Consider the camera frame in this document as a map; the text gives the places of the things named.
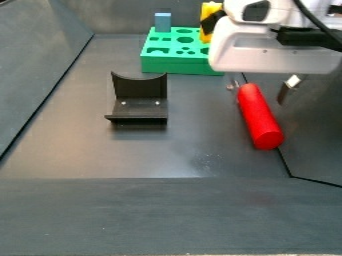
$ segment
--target green shape sorter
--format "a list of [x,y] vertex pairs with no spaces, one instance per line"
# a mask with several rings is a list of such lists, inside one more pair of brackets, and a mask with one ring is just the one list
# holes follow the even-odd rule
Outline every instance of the green shape sorter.
[[198,28],[170,27],[170,32],[156,32],[152,27],[140,54],[141,71],[223,75],[208,65],[208,47],[198,40]]

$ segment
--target hole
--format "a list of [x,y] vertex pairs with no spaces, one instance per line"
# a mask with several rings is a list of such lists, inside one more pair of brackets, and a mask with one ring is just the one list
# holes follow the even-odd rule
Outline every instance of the hole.
[[192,31],[189,29],[184,29],[184,28],[182,29],[177,29],[176,32],[180,33],[180,34],[192,33]]
[[208,55],[208,47],[200,49],[200,53]]
[[146,48],[146,53],[150,53],[150,52],[168,53],[169,49],[168,48],[149,47],[149,48]]
[[178,38],[176,39],[176,41],[177,41],[178,43],[188,44],[188,43],[192,43],[192,42],[193,42],[193,39],[192,39],[190,37],[178,37]]

